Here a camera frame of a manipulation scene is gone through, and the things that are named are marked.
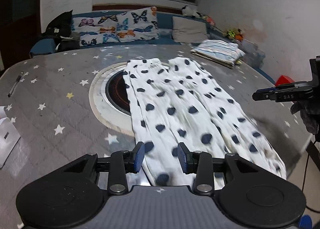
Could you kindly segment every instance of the gray star-patterned mat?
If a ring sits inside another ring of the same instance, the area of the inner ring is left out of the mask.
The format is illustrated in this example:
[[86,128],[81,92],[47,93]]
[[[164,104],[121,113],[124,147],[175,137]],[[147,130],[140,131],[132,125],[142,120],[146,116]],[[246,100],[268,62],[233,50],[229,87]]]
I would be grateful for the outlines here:
[[[0,79],[0,106],[6,106],[21,138],[0,170],[0,228],[21,224],[15,197],[26,184],[88,152],[104,157],[134,148],[134,138],[103,125],[89,103],[95,75],[130,59],[156,57],[167,63],[183,56],[199,62],[241,105],[290,174],[309,139],[300,117],[290,114],[292,104],[253,101],[253,92],[272,86],[267,79],[246,64],[229,69],[192,55],[190,50],[186,45],[107,46],[40,56],[7,70]],[[24,74],[8,98],[21,72]]]

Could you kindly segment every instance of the blue sofa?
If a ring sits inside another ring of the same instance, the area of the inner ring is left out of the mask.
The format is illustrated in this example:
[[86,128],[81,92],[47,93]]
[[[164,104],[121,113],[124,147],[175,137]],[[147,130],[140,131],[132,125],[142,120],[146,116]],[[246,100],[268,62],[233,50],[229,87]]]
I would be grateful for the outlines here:
[[[103,17],[106,15],[117,15],[120,13],[123,13],[124,11],[105,11],[105,12],[90,12],[90,13],[83,13],[83,14],[75,14],[72,17]],[[172,30],[173,28],[173,23],[172,23],[172,17],[184,17],[182,15],[178,14],[170,14],[170,13],[163,13],[163,12],[157,12],[157,19],[158,19],[158,27],[159,29],[170,29]],[[206,23],[207,26],[207,34],[210,36],[210,39],[221,39],[228,41],[224,37],[222,37],[222,34],[216,30],[213,30],[206,21],[202,19],[196,19],[196,18],[191,18],[188,17],[190,20],[196,20],[200,22]],[[130,44],[180,44],[176,43],[173,39],[171,34],[161,34],[160,38],[157,40],[149,40],[149,41],[144,41],[144,40],[137,40],[137,41],[132,41],[132,42],[124,42],[124,43],[110,43],[112,46],[115,45],[130,45]],[[80,49],[86,49],[86,48],[92,48],[92,47],[100,47],[100,46],[106,46],[108,44],[96,44],[96,45],[91,45],[91,46],[82,46]],[[53,39],[47,38],[47,39],[42,39],[38,41],[33,48],[30,51],[30,57],[34,57],[36,55],[42,55],[42,54],[50,54],[50,53],[55,53],[55,42]]]

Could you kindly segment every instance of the white cloth with blue dots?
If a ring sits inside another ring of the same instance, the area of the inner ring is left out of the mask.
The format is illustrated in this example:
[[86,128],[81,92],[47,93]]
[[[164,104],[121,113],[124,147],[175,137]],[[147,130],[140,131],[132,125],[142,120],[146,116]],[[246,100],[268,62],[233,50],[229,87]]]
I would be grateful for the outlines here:
[[[192,186],[195,174],[183,174],[177,158],[179,142],[218,158],[238,153],[286,179],[285,165],[267,139],[196,61],[176,57],[166,70],[157,58],[130,60],[123,78],[136,142],[145,143],[143,169],[153,185]],[[215,189],[223,185],[217,174]]]

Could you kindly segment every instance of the gray pillow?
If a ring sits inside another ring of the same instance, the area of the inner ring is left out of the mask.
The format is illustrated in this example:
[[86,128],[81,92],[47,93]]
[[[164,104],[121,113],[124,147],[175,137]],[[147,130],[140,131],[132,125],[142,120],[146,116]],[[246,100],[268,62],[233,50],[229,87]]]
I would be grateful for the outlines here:
[[175,16],[172,21],[172,38],[175,42],[198,44],[208,39],[205,23]]

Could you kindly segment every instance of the cable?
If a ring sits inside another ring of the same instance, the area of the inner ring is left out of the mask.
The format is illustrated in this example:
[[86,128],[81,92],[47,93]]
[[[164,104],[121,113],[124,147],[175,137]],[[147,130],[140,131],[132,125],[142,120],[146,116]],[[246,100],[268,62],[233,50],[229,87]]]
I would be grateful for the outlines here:
[[[302,183],[302,189],[301,189],[302,192],[303,192],[303,190],[304,190],[304,184],[305,184],[305,182],[306,182],[306,176],[307,176],[307,169],[308,169],[309,157],[310,157],[310,155],[309,155],[309,153],[308,153],[308,157],[307,157],[307,161],[306,161],[306,167],[305,167],[305,169],[304,169],[303,183]],[[320,214],[320,211],[317,211],[317,210],[315,210],[315,209],[313,209],[313,208],[311,208],[311,207],[308,207],[307,205],[306,205],[306,208],[307,208],[308,210],[310,210],[311,212]]]

